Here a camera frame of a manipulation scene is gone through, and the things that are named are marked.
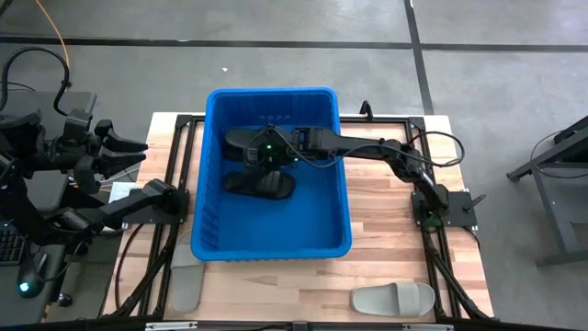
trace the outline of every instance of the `gray floor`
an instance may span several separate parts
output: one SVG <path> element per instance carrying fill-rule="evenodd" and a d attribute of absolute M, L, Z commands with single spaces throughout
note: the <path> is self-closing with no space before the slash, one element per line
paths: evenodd
<path fill-rule="evenodd" d="M 413 0 L 423 42 L 587 44 L 580 0 Z M 401 0 L 54 0 L 67 36 L 199 40 L 410 41 Z M 16 1 L 0 32 L 52 36 L 34 2 Z M 17 45 L 0 45 L 2 57 Z M 73 90 L 98 95 L 96 114 L 144 139 L 154 111 L 203 111 L 219 87 L 330 86 L 340 109 L 363 99 L 378 113 L 423 114 L 412 51 L 69 47 Z M 435 114 L 448 115 L 466 144 L 466 185 L 477 207 L 481 253 L 497 317 L 588 327 L 588 263 L 537 269 L 554 254 L 530 178 L 504 174 L 536 141 L 586 115 L 588 53 L 424 53 Z M 30 54 L 10 79 L 55 89 L 61 70 Z"/>

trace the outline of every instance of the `computer mouse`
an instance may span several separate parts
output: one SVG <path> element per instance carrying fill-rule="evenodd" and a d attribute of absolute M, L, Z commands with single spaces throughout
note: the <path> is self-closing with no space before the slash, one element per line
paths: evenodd
<path fill-rule="evenodd" d="M 22 298 L 34 298 L 43 291 L 45 282 L 35 277 L 33 268 L 37 270 L 39 276 L 44 277 L 45 269 L 49 262 L 48 258 L 49 255 L 47 253 L 38 252 L 35 253 L 32 258 L 25 259 L 20 265 L 17 277 L 17 288 L 18 294 L 20 294 Z"/>

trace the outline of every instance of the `slipper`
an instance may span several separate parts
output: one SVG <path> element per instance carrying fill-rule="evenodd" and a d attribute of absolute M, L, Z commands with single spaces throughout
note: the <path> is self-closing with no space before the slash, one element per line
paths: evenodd
<path fill-rule="evenodd" d="M 422 283 L 393 282 L 360 287 L 351 292 L 351 306 L 363 314 L 419 317 L 433 309 L 434 303 L 433 289 Z"/>

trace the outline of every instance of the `keyboard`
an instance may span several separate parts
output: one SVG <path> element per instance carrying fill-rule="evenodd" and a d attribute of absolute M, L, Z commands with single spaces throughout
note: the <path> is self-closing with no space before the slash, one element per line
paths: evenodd
<path fill-rule="evenodd" d="M 18 266 L 25 248 L 25 241 L 9 224 L 0 223 L 0 267 Z"/>

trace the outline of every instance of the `gray metal stand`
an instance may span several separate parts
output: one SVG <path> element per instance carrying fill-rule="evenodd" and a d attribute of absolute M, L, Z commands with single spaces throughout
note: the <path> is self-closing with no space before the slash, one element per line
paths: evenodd
<path fill-rule="evenodd" d="M 564 177 L 587 172 L 582 171 L 588 169 L 585 162 L 566 162 L 571 159 L 578 160 L 578 155 L 586 154 L 588 151 L 587 119 L 574 123 L 557 135 L 554 139 L 556 144 L 545 153 L 506 174 L 513 182 L 518 182 L 525 175 L 533 175 L 549 223 L 556 235 L 556 243 L 561 253 L 538 259 L 538 267 L 588 261 L 588 249 L 581 246 L 572 228 L 573 224 L 588 223 L 588 199 L 585 198 L 588 196 L 588 177 L 556 179 L 539 171 L 549 168 L 549 173 L 552 174 L 557 169 L 557 176 Z"/>

